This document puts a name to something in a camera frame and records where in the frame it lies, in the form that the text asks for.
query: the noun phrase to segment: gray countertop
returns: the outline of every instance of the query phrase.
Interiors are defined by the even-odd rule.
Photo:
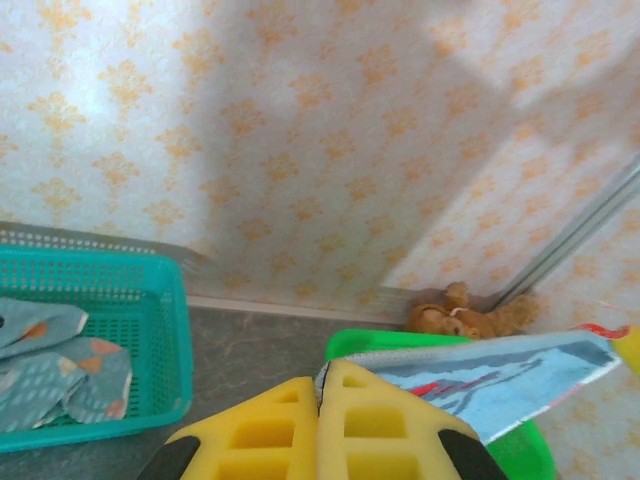
[[[130,437],[0,454],[0,480],[134,480],[180,427],[290,378],[315,376],[331,335],[349,327],[372,328],[243,312],[192,309],[190,314],[194,398],[181,422]]]

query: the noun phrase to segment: wallpaper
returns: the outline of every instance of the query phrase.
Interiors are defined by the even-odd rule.
[[[500,290],[640,144],[634,0],[0,2],[0,219],[186,246],[195,293]]]
[[[565,330],[586,322],[612,329],[639,325],[638,245],[640,197],[538,285],[545,312],[528,331]],[[538,417],[562,478],[638,478],[639,404],[640,378],[623,366]]]

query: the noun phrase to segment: green container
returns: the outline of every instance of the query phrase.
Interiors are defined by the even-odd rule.
[[[118,437],[176,422],[192,401],[193,358],[186,294],[169,258],[115,252],[0,247],[0,296],[76,305],[82,336],[129,350],[133,379],[122,420],[58,418],[0,434],[0,452]]]
[[[349,329],[336,333],[329,340],[326,358],[330,361],[353,353],[443,347],[468,341],[464,337]],[[510,480],[556,478],[551,450],[533,420],[490,443],[487,448]]]

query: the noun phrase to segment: stuffed animal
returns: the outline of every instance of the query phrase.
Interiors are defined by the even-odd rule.
[[[521,295],[489,313],[471,310],[467,304],[467,285],[452,283],[445,292],[443,306],[418,305],[411,311],[406,329],[473,339],[502,337],[533,322],[539,312],[538,302],[531,295]]]

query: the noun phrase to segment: patterned cloth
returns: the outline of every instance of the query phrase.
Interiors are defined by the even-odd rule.
[[[81,423],[124,417],[129,353],[98,338],[75,337],[85,312],[0,298],[0,316],[0,433],[37,428],[65,414]]]
[[[485,444],[620,364],[608,340],[588,331],[346,358],[460,417]]]

